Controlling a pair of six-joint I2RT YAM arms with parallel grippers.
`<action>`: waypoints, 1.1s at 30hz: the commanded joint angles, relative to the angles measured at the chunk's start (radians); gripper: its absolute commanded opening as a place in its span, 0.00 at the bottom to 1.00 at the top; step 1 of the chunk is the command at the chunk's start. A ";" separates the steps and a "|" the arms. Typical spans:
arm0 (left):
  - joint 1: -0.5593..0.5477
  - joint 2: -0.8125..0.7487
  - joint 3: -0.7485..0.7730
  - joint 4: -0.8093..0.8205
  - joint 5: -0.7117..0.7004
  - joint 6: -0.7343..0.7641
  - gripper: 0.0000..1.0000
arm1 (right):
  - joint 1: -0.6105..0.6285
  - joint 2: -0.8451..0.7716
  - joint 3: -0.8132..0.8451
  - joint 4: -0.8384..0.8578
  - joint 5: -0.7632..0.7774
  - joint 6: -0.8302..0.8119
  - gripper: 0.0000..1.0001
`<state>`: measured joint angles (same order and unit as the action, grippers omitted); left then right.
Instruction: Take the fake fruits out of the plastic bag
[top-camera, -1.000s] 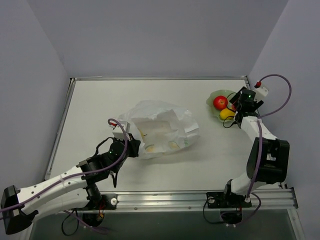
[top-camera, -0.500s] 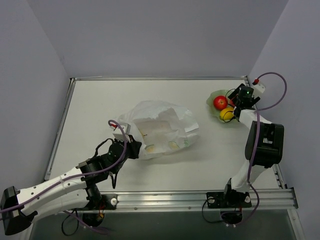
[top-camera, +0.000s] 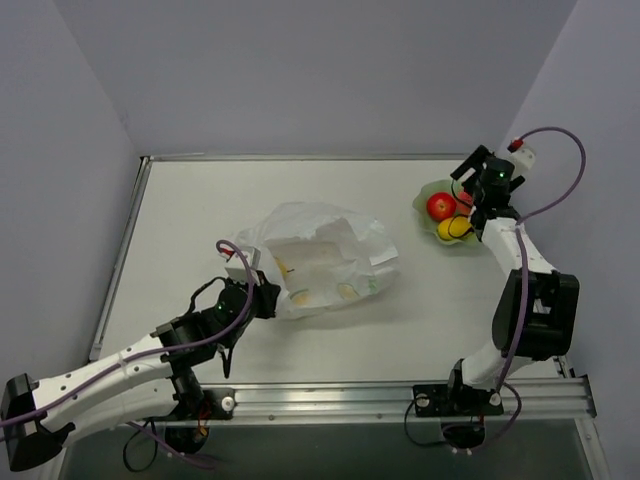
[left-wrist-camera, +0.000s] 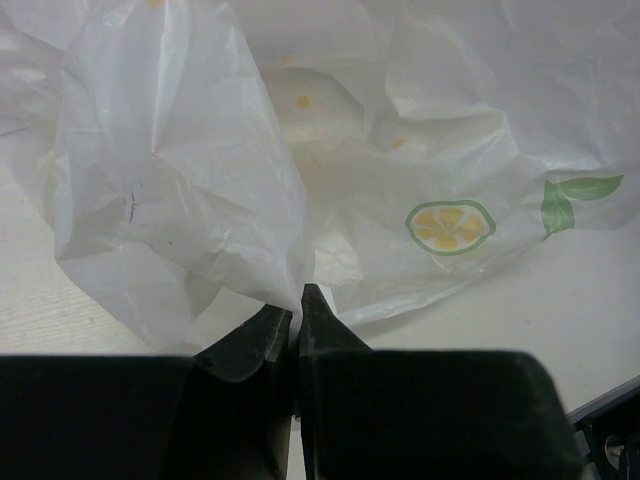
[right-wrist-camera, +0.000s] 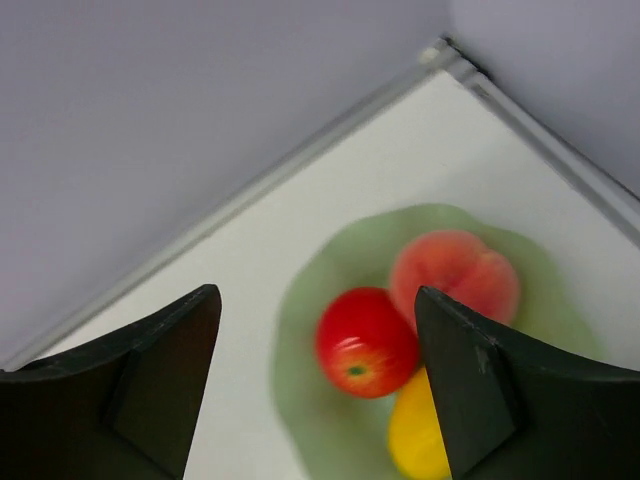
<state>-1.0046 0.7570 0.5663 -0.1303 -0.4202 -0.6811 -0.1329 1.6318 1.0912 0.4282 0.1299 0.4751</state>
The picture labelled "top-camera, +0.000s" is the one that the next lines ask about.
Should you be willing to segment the pale yellow fake pear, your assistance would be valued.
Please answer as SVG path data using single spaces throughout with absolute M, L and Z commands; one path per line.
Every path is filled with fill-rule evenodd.
M 281 276 L 286 279 L 290 274 L 292 274 L 295 269 L 293 267 L 289 267 L 285 264 L 284 261 L 282 261 L 280 258 L 275 257 L 274 261 L 280 271 Z

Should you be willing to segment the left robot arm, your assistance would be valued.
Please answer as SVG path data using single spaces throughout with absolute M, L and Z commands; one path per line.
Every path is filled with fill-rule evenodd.
M 72 443 L 132 422 L 195 420 L 186 438 L 171 434 L 171 451 L 194 454 L 209 419 L 232 416 L 234 397 L 208 393 L 194 367 L 219 356 L 228 376 L 236 343 L 255 319 L 276 314 L 280 286 L 257 272 L 253 282 L 226 278 L 216 303 L 187 311 L 129 347 L 59 376 L 10 378 L 1 400 L 1 440 L 9 468 L 21 472 L 52 460 Z

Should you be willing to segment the white plastic bag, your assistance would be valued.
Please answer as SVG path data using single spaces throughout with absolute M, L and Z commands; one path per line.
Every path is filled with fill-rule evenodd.
M 280 286 L 276 319 L 297 320 L 377 295 L 400 273 L 399 252 L 376 218 L 331 204 L 277 206 L 234 243 L 261 252 L 258 269 Z M 295 271 L 284 279 L 278 257 Z

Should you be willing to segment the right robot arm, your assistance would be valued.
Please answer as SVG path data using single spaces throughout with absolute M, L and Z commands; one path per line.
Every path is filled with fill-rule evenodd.
M 511 205 L 523 182 L 514 162 L 477 147 L 451 174 L 471 196 L 470 223 L 506 276 L 489 341 L 459 360 L 444 388 L 455 412 L 469 411 L 480 392 L 498 393 L 506 379 L 535 362 L 565 355 L 571 346 L 579 300 L 576 276 L 560 272 L 533 244 L 524 217 Z

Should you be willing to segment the red fake apple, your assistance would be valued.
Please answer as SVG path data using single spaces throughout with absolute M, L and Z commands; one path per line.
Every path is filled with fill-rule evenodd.
M 446 192 L 438 192 L 426 200 L 426 212 L 436 222 L 453 217 L 457 210 L 457 204 L 453 196 Z

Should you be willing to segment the yellow fake mango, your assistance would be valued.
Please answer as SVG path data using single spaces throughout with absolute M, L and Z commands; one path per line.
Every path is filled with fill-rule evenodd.
M 465 216 L 454 216 L 441 221 L 436 234 L 443 241 L 463 240 L 473 233 L 473 227 Z

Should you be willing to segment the orange fake peach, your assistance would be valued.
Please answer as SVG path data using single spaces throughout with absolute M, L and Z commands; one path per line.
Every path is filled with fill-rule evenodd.
M 459 213 L 468 216 L 473 208 L 473 199 L 464 190 L 456 195 Z

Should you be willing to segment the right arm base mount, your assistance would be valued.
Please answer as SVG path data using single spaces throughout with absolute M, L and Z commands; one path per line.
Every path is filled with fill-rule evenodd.
M 451 371 L 446 383 L 414 384 L 411 393 L 403 430 L 409 442 L 419 448 L 450 447 L 454 453 L 470 455 L 487 440 L 486 419 L 504 414 L 502 398 L 495 389 L 464 384 L 457 368 Z M 438 419 L 440 438 L 431 441 L 414 438 L 408 425 L 410 413 L 418 419 Z

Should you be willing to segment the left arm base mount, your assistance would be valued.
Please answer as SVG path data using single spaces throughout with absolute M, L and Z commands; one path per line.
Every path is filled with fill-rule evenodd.
M 233 418 L 235 391 L 230 387 L 203 388 L 192 371 L 171 378 L 177 401 L 167 421 L 195 421 L 192 427 L 166 427 L 165 442 L 181 454 L 196 454 L 206 444 L 209 421 Z

